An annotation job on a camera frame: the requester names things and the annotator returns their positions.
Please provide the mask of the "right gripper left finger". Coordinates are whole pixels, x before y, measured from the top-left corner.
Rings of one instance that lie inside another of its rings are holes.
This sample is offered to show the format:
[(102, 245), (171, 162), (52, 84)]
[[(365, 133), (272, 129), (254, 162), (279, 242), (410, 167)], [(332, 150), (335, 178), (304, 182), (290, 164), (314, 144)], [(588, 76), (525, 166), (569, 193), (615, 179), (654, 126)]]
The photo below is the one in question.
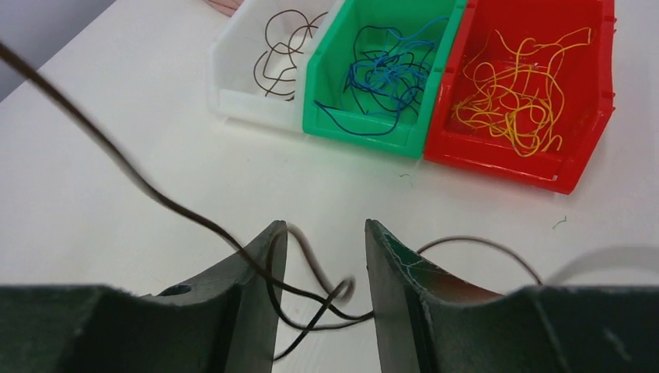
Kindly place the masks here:
[(278, 317), (232, 254), (158, 295), (106, 285), (4, 285), (3, 372), (269, 372)]

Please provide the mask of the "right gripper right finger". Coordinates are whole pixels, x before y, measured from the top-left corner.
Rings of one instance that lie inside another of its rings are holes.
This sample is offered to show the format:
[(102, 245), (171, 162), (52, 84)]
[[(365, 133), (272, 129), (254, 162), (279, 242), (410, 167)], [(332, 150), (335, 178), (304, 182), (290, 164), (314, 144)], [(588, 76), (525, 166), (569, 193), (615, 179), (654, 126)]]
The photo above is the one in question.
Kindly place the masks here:
[(656, 372), (658, 289), (470, 284), (365, 223), (383, 372)]

